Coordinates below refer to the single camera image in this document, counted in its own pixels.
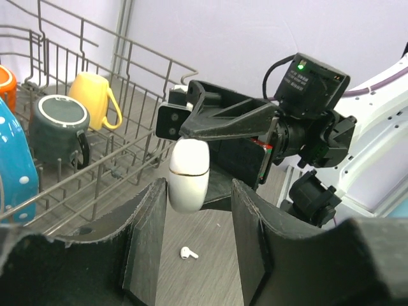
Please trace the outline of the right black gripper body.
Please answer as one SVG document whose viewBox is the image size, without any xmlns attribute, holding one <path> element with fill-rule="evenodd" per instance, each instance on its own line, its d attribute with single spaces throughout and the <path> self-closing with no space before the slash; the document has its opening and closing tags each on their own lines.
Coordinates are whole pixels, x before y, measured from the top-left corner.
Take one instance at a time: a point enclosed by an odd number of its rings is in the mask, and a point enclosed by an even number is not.
<svg viewBox="0 0 408 306">
<path fill-rule="evenodd" d="M 278 145 L 277 119 L 263 135 L 210 141 L 210 161 L 253 190 L 266 179 L 273 152 Z"/>
</svg>

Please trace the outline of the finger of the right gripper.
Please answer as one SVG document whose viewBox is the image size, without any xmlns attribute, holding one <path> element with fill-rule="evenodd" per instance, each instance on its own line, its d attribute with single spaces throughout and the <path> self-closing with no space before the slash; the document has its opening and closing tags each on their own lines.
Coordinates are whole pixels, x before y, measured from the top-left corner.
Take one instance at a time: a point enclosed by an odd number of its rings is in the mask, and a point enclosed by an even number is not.
<svg viewBox="0 0 408 306">
<path fill-rule="evenodd" d="M 231 211 L 231 186 L 234 176 L 217 165 L 210 166 L 205 201 L 200 210 Z"/>
<path fill-rule="evenodd" d="M 203 141 L 264 135 L 277 113 L 277 105 L 214 84 L 191 80 L 186 93 L 193 110 L 179 135 Z"/>
</svg>

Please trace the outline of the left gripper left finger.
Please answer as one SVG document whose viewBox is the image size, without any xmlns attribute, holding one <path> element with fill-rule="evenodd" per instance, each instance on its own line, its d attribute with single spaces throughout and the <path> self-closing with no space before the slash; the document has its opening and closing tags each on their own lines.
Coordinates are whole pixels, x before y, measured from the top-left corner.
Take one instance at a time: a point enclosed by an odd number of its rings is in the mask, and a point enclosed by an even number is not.
<svg viewBox="0 0 408 306">
<path fill-rule="evenodd" d="M 166 217 L 167 182 L 72 235 L 1 226 L 2 305 L 154 305 Z"/>
</svg>

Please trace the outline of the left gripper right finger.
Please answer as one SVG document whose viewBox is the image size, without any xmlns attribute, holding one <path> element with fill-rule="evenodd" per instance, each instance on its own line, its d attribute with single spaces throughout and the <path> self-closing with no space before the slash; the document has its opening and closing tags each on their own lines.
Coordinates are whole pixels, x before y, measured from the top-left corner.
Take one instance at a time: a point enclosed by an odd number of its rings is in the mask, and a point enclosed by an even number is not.
<svg viewBox="0 0 408 306">
<path fill-rule="evenodd" d="M 233 180 L 231 207 L 246 305 L 406 305 L 407 220 L 309 225 Z"/>
</svg>

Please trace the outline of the white charging case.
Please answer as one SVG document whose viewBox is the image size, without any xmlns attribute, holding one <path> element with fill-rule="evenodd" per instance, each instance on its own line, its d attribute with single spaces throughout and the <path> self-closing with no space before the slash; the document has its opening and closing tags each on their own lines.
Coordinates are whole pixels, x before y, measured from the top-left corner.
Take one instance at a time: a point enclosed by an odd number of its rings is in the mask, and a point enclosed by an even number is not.
<svg viewBox="0 0 408 306">
<path fill-rule="evenodd" d="M 192 138 L 179 139 L 171 154 L 168 197 L 178 213 L 197 212 L 204 204 L 210 174 L 207 142 Z"/>
</svg>

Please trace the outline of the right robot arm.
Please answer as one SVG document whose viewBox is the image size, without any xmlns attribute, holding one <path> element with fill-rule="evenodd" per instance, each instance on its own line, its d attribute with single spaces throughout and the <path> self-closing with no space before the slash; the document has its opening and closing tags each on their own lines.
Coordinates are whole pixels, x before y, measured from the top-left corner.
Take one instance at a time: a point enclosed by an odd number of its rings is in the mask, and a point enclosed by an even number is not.
<svg viewBox="0 0 408 306">
<path fill-rule="evenodd" d="M 362 169 L 407 131 L 407 56 L 353 89 L 348 74 L 309 55 L 289 55 L 276 62 L 282 65 L 288 68 L 272 97 L 191 81 L 193 111 L 180 135 L 217 143 L 266 135 L 267 166 L 291 156 L 310 166 L 284 209 L 322 227 Z"/>
</svg>

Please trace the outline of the white earbud right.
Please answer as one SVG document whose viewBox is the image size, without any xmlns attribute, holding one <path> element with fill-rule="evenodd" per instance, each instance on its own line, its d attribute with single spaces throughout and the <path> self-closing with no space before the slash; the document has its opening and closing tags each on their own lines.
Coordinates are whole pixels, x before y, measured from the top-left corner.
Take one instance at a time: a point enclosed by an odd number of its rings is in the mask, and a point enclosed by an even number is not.
<svg viewBox="0 0 408 306">
<path fill-rule="evenodd" d="M 194 251 L 190 250 L 190 248 L 188 248 L 187 246 L 185 246 L 180 249 L 180 257 L 182 259 L 188 259 L 188 258 L 198 259 L 199 255 L 196 254 Z"/>
</svg>

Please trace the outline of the blue plate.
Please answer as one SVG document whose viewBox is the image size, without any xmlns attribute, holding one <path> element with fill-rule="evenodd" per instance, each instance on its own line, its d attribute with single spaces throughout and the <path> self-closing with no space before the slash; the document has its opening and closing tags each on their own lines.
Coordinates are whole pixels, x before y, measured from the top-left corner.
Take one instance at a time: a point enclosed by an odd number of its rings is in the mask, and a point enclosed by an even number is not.
<svg viewBox="0 0 408 306">
<path fill-rule="evenodd" d="M 1 100 L 1 213 L 38 193 L 38 174 L 20 122 Z"/>
</svg>

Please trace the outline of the yellow mug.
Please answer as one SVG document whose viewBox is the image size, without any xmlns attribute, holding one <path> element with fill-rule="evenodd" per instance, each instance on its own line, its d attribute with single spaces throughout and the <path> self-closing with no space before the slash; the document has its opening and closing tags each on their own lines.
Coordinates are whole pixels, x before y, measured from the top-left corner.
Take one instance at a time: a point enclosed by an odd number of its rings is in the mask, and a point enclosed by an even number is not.
<svg viewBox="0 0 408 306">
<path fill-rule="evenodd" d="M 96 73 L 82 71 L 74 79 L 68 96 L 80 102 L 89 112 L 89 128 L 100 130 L 103 126 L 117 129 L 122 124 L 122 113 L 115 99 L 109 81 Z M 107 111 L 109 101 L 113 103 L 117 113 L 117 123 L 108 121 Z"/>
</svg>

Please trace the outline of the grey mug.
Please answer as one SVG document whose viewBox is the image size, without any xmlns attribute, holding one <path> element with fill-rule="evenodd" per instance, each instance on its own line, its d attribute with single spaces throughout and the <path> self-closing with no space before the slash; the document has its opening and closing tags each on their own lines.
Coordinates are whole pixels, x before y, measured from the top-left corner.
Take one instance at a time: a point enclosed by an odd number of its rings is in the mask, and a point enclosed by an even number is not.
<svg viewBox="0 0 408 306">
<path fill-rule="evenodd" d="M 48 164 L 72 164 L 81 170 L 89 165 L 90 147 L 85 132 L 90 115 L 77 100 L 49 94 L 38 98 L 31 109 L 28 141 L 34 157 Z"/>
</svg>

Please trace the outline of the orange mug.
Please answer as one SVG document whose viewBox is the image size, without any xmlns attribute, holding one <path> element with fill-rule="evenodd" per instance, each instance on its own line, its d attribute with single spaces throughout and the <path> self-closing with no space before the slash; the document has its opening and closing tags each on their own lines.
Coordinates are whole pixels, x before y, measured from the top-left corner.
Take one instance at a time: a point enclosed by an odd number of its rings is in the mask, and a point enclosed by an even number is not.
<svg viewBox="0 0 408 306">
<path fill-rule="evenodd" d="M 7 67 L 1 65 L 1 98 L 15 113 L 17 100 L 17 78 Z"/>
</svg>

